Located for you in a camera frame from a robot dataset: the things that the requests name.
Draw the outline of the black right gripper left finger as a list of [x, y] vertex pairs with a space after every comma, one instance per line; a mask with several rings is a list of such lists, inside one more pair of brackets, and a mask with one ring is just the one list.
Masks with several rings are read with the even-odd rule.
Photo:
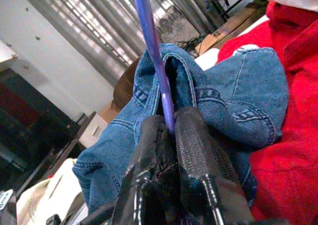
[[179, 169], [175, 144], [159, 115], [141, 127], [116, 201], [113, 225], [175, 225], [179, 220]]

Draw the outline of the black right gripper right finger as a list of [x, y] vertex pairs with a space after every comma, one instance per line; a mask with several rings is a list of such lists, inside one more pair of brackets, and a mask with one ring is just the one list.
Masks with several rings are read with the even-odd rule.
[[180, 199], [202, 225], [253, 222], [239, 178], [226, 152], [210, 136], [203, 115], [186, 107], [175, 114]]

